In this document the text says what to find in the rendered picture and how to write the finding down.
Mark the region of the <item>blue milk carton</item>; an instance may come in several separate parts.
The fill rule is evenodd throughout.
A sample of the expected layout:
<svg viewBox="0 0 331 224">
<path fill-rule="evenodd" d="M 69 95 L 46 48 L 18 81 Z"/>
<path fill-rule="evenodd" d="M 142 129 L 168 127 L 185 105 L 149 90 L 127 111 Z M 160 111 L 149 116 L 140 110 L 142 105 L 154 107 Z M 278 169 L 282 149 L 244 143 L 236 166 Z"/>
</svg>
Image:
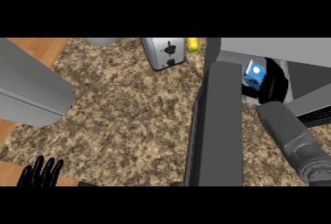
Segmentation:
<svg viewBox="0 0 331 224">
<path fill-rule="evenodd" d="M 266 74 L 265 67 L 257 62 L 250 60 L 248 66 L 242 74 L 242 80 L 247 86 L 254 88 L 256 90 L 260 89 L 265 74 Z"/>
</svg>

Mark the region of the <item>yellow green corn cob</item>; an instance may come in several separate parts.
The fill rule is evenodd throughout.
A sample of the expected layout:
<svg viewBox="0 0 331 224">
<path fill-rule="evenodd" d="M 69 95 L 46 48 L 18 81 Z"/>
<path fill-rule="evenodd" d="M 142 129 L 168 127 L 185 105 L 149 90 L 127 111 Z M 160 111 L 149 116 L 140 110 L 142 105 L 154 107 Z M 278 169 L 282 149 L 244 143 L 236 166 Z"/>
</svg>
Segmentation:
<svg viewBox="0 0 331 224">
<path fill-rule="evenodd" d="M 186 38 L 186 48 L 191 53 L 197 53 L 200 51 L 200 39 L 198 38 Z"/>
</svg>

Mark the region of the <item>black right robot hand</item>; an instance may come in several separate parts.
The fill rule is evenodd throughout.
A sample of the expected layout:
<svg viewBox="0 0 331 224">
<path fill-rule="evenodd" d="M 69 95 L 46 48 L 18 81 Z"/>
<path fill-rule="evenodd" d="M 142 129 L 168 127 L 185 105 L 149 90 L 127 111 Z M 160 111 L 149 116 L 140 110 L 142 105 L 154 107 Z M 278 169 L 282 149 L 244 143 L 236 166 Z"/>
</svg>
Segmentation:
<svg viewBox="0 0 331 224">
<path fill-rule="evenodd" d="M 259 100 L 260 104 L 268 102 L 284 102 L 288 90 L 288 79 L 285 73 L 275 60 L 270 58 L 266 61 L 266 75 L 260 90 L 253 87 L 242 86 L 242 95 L 253 97 Z"/>
</svg>

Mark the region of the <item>dark grey microwave door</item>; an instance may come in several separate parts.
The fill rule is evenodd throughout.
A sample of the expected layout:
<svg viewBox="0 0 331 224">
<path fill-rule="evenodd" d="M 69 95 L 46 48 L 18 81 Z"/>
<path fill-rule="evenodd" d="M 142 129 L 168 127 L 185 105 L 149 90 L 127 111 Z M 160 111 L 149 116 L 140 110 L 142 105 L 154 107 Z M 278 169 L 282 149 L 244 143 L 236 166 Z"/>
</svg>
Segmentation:
<svg viewBox="0 0 331 224">
<path fill-rule="evenodd" d="M 238 64 L 213 62 L 194 103 L 185 186 L 241 186 L 242 114 Z"/>
</svg>

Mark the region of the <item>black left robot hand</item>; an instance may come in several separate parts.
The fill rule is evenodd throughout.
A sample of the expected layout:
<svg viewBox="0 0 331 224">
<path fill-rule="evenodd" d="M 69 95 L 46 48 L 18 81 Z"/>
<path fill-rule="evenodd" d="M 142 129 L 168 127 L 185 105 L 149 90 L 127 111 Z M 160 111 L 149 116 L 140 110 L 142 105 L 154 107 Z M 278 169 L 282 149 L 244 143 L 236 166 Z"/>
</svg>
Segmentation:
<svg viewBox="0 0 331 224">
<path fill-rule="evenodd" d="M 34 165 L 28 165 L 21 173 L 16 185 L 19 187 L 53 187 L 58 184 L 58 176 L 64 166 L 64 160 L 38 156 Z"/>
</svg>

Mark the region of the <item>grey microwave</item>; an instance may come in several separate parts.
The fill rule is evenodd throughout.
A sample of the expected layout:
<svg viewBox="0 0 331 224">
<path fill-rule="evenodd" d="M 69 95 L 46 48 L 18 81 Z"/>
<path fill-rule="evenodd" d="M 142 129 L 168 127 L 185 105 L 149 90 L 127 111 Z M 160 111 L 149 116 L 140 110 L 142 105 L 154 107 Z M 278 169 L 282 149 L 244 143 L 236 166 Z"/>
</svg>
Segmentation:
<svg viewBox="0 0 331 224">
<path fill-rule="evenodd" d="M 250 61 L 266 67 L 272 58 L 288 79 L 287 107 L 306 127 L 331 124 L 331 46 L 318 38 L 207 38 L 204 70 L 214 61 L 239 66 L 245 74 Z"/>
</svg>

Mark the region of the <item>silver toaster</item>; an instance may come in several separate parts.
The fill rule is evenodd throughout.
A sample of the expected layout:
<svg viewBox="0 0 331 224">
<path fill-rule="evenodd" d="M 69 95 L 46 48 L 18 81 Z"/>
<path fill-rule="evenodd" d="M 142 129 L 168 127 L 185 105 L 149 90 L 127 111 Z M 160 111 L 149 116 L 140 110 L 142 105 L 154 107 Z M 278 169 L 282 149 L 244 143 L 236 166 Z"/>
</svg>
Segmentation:
<svg viewBox="0 0 331 224">
<path fill-rule="evenodd" d="M 155 71 L 186 60 L 186 38 L 140 38 L 140 43 Z"/>
</svg>

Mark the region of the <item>grey round container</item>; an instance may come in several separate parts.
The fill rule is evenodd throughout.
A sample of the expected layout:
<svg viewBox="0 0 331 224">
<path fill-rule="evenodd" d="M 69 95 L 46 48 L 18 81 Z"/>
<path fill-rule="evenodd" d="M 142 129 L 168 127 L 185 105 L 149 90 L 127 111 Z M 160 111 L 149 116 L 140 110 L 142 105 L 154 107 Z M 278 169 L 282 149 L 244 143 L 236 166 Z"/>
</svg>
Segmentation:
<svg viewBox="0 0 331 224">
<path fill-rule="evenodd" d="M 108 46 L 120 41 L 120 38 L 86 38 L 93 46 Z"/>
</svg>

